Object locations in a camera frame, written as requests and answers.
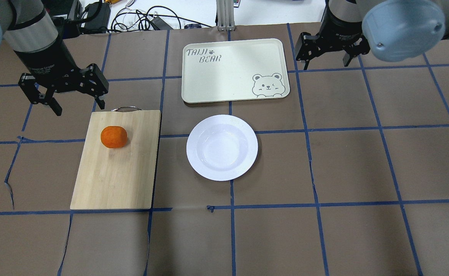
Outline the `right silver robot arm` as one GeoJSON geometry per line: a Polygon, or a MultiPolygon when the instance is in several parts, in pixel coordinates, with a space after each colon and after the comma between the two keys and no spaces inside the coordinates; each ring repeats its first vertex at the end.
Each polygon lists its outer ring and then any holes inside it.
{"type": "Polygon", "coordinates": [[[400,62],[449,39],[449,0],[327,0],[316,35],[300,33],[294,57],[304,63],[344,51],[343,65],[372,53],[400,62]]]}

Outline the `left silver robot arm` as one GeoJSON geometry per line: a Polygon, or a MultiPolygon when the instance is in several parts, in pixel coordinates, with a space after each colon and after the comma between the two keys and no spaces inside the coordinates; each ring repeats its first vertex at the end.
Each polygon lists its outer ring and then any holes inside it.
{"type": "Polygon", "coordinates": [[[28,70],[18,85],[31,104],[47,105],[59,117],[63,109],[54,94],[78,91],[105,108],[107,79],[94,63],[77,66],[40,0],[0,0],[0,45],[3,40],[28,70]]]}

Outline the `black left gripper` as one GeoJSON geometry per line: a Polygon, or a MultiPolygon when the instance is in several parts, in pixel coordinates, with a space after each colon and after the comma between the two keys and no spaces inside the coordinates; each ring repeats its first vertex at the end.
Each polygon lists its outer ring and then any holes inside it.
{"type": "Polygon", "coordinates": [[[22,74],[19,87],[31,104],[47,105],[59,117],[63,109],[54,93],[79,91],[93,96],[100,110],[105,109],[108,81],[96,64],[78,67],[61,38],[36,52],[19,52],[19,58],[29,71],[22,74]],[[48,90],[41,93],[37,84],[48,90]]]}

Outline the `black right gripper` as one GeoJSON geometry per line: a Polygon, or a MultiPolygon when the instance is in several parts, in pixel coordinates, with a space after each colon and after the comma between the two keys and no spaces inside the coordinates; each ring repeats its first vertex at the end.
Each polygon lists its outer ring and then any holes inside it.
{"type": "Polygon", "coordinates": [[[316,35],[300,33],[295,45],[295,59],[298,69],[303,66],[307,70],[313,58],[325,53],[344,51],[342,58],[344,67],[359,55],[370,52],[368,40],[362,33],[360,19],[342,19],[332,10],[324,10],[321,26],[316,35]]]}

